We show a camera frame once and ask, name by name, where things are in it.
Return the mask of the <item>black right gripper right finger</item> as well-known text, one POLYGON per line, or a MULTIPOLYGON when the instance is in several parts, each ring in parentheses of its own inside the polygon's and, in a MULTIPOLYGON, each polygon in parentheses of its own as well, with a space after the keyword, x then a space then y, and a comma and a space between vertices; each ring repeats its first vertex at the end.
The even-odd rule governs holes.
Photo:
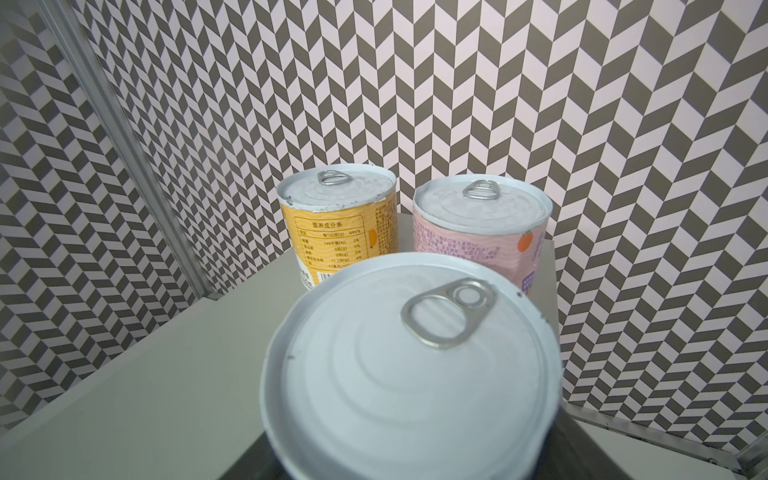
POLYGON ((560 407, 545 438, 533 479, 629 480, 630 476, 560 407))

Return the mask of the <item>pink labelled can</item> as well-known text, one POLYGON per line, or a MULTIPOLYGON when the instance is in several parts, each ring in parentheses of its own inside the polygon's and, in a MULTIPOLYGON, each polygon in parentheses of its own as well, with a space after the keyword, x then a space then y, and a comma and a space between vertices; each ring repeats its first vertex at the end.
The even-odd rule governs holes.
POLYGON ((484 265, 529 293, 552 211, 541 189, 520 180, 438 178, 414 192, 414 250, 484 265))

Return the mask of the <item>yellow labelled can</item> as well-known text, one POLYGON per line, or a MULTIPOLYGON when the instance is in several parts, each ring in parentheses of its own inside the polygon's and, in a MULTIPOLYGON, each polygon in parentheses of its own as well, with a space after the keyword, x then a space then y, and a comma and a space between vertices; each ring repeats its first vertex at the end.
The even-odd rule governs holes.
POLYGON ((277 195, 308 289, 349 265, 399 250, 396 176, 387 169, 317 167, 285 178, 277 195))

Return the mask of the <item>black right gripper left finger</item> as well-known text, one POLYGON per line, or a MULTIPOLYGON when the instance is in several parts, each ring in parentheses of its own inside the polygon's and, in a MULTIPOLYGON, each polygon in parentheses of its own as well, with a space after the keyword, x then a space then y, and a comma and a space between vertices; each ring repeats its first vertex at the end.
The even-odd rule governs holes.
POLYGON ((220 477, 220 480, 276 480, 282 478, 282 465, 263 433, 220 477))

